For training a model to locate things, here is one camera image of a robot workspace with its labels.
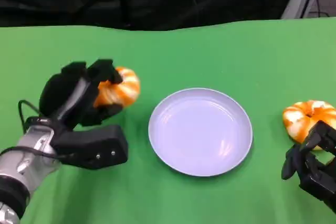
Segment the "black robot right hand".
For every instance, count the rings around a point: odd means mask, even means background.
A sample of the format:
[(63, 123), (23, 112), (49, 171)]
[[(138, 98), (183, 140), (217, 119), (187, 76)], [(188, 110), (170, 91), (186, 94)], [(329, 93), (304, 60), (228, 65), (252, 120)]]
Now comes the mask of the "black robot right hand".
[(320, 162), (311, 152), (315, 147), (335, 155), (335, 129), (321, 120), (302, 144), (294, 144), (286, 152), (281, 178), (298, 174), (299, 187), (335, 211), (335, 158), (326, 164)]

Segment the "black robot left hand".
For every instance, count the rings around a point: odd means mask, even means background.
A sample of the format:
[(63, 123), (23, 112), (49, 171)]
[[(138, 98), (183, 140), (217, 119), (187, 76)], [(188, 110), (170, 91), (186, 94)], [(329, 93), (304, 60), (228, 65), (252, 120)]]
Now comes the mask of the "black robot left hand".
[(123, 109), (120, 104), (107, 102), (95, 105), (104, 81), (120, 84), (122, 79), (111, 59), (99, 59), (87, 67), (86, 62), (72, 62), (53, 75), (46, 83), (40, 99), (42, 116), (60, 120), (69, 129), (76, 125), (100, 125)]

